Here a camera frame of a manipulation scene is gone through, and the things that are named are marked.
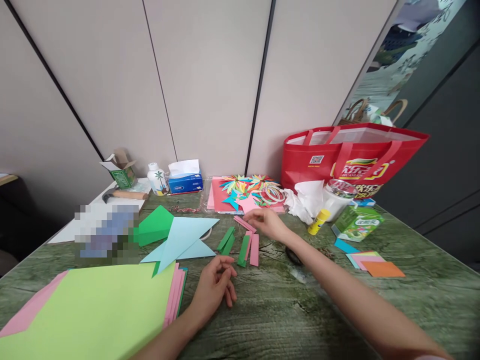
jar lid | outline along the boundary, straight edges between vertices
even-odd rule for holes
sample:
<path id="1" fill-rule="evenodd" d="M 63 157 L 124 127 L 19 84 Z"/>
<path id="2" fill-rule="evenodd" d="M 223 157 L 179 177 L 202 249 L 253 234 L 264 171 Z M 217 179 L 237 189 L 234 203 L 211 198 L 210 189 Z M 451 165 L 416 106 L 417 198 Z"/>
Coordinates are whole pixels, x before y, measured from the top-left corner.
<path id="1" fill-rule="evenodd" d="M 325 187 L 330 193 L 345 199 L 353 199 L 358 193 L 354 185 L 339 179 L 331 179 Z"/>

cardboard box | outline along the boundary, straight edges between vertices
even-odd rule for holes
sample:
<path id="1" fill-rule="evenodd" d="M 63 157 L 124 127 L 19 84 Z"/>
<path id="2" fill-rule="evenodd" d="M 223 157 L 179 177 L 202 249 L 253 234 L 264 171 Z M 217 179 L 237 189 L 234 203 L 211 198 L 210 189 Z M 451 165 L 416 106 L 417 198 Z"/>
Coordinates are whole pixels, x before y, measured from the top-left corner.
<path id="1" fill-rule="evenodd" d="M 130 189 L 137 182 L 137 177 L 132 169 L 136 160 L 129 161 L 127 154 L 121 148 L 115 149 L 106 161 L 100 164 L 110 172 L 120 189 Z"/>
<path id="2" fill-rule="evenodd" d="M 185 176 L 170 177 L 168 184 L 172 194 L 190 193 L 204 188 L 201 171 L 195 174 L 185 174 Z"/>

green paper strip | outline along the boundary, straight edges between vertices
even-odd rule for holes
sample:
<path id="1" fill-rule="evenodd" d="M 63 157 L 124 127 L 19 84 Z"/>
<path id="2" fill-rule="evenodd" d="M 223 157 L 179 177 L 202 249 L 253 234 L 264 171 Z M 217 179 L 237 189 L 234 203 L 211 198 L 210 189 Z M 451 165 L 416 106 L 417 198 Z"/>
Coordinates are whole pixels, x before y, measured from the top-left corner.
<path id="1" fill-rule="evenodd" d="M 218 251 L 221 251 L 224 246 L 226 245 L 227 241 L 230 239 L 230 236 L 233 234 L 235 228 L 233 226 L 230 226 L 228 230 L 225 233 L 225 236 L 223 239 L 220 241 L 220 244 L 218 244 L 218 247 L 216 248 Z"/>
<path id="2" fill-rule="evenodd" d="M 157 261 L 155 263 L 155 267 L 153 268 L 153 274 L 151 275 L 151 277 L 153 278 L 155 275 L 157 275 L 157 273 L 159 272 L 159 267 L 160 267 L 160 261 Z"/>
<path id="3" fill-rule="evenodd" d="M 221 254 L 223 256 L 230 255 L 230 251 L 232 251 L 232 246 L 234 245 L 234 242 L 235 242 L 235 236 L 232 234 L 230 235 L 228 242 L 226 243 L 226 245 L 223 247 L 223 250 L 221 251 Z"/>
<path id="4" fill-rule="evenodd" d="M 250 236 L 244 236 L 241 242 L 240 255 L 238 255 L 238 261 L 236 262 L 241 267 L 245 267 L 247 265 L 245 256 L 247 255 L 247 250 L 249 248 L 249 241 Z"/>
<path id="5" fill-rule="evenodd" d="M 183 287 L 181 288 L 180 301 L 178 302 L 178 312 L 176 313 L 177 318 L 180 316 L 180 307 L 182 306 L 182 299 L 184 298 L 185 284 L 187 283 L 187 274 L 189 273 L 189 270 L 186 267 L 182 267 L 181 269 L 185 272 L 185 276 L 183 278 Z"/>

green juice box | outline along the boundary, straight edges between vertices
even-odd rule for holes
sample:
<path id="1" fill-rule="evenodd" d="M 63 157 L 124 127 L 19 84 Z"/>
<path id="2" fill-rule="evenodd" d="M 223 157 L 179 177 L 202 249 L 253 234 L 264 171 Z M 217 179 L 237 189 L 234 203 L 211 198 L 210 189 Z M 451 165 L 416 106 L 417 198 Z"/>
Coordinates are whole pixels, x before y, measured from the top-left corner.
<path id="1" fill-rule="evenodd" d="M 384 222 L 371 207 L 347 206 L 331 229 L 339 239 L 361 242 Z"/>

qr code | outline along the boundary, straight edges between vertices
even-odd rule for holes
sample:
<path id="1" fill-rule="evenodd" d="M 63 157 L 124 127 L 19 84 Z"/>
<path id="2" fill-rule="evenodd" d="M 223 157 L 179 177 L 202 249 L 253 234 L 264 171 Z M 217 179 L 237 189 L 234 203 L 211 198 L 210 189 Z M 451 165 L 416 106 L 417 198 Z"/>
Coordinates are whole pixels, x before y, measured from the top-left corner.
<path id="1" fill-rule="evenodd" d="M 323 155 L 320 156 L 312 156 L 310 160 L 310 164 L 320 164 L 324 159 Z"/>

